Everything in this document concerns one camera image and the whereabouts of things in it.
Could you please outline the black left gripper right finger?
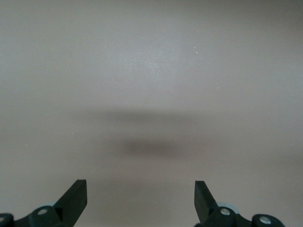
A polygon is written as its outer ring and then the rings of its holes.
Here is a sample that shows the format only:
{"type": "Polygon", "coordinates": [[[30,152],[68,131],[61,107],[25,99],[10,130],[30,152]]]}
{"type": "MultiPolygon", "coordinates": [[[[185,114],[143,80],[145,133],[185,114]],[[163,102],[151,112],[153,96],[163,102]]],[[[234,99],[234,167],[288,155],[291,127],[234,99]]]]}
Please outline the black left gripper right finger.
{"type": "Polygon", "coordinates": [[[277,218],[256,214],[251,220],[240,215],[236,208],[219,205],[204,181],[195,181],[194,205],[199,219],[197,227],[283,227],[277,218]]]}

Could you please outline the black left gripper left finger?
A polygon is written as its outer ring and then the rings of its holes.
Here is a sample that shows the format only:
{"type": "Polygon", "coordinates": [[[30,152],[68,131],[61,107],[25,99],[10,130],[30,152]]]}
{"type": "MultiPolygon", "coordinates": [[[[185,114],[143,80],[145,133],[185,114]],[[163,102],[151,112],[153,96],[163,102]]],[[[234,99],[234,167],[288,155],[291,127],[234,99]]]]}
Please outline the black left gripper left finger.
{"type": "Polygon", "coordinates": [[[73,227],[87,206],[87,181],[76,180],[54,204],[42,206],[15,220],[10,213],[1,213],[2,227],[73,227]]]}

